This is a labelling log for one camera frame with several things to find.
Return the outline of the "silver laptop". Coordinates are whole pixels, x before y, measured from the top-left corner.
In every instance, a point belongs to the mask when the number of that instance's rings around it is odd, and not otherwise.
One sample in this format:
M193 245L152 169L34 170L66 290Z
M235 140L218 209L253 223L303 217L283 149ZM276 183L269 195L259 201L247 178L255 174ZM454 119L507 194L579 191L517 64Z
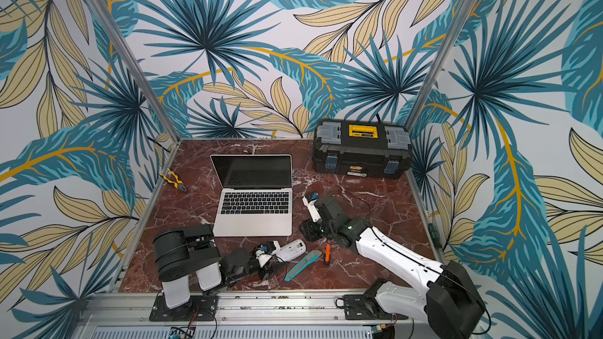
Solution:
M293 224L290 155L212 155L222 191L216 237L288 237Z

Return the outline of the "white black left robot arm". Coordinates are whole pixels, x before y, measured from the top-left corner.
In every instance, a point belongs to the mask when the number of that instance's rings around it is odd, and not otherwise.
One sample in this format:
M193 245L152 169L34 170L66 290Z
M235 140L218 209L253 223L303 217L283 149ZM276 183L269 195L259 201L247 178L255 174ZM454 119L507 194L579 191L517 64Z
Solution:
M276 254L278 243L266 243L253 251L237 248L221 256L213 227L199 224L170 229L153 240L155 266L162 284L162 307L170 313L192 306L189 277L196 275L207 295L215 295L251 276L266 280L287 262Z

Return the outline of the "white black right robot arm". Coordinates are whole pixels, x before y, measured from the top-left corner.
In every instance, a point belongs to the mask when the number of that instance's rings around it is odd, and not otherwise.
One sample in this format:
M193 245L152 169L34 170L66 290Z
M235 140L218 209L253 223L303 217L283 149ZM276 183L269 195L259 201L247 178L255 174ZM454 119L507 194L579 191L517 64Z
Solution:
M308 241L329 239L370 259L403 279L412 291L377 282L367 292L383 312L428 323L440 338L470 338L489 313L466 269L428 259L387 237L369 219L350 218L334 196L307 195L310 218L301 232Z

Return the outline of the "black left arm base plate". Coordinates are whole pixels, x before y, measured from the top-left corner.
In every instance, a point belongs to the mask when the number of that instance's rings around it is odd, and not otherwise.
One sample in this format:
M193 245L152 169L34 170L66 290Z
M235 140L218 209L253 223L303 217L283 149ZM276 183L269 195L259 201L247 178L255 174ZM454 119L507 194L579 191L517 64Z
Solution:
M155 298L149 316L151 322L169 323L185 322L194 319L195 322L210 322L215 318L218 307L218 297L193 295L185 304L168 309L163 294Z

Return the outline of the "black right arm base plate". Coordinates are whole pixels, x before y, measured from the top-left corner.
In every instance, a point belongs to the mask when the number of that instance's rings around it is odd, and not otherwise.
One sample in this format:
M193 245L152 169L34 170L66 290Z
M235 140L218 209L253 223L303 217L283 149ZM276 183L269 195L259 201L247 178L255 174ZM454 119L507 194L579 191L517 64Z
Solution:
M364 294L346 294L335 300L335 307L343 309L346 320L407 320L406 315L385 312L376 300Z

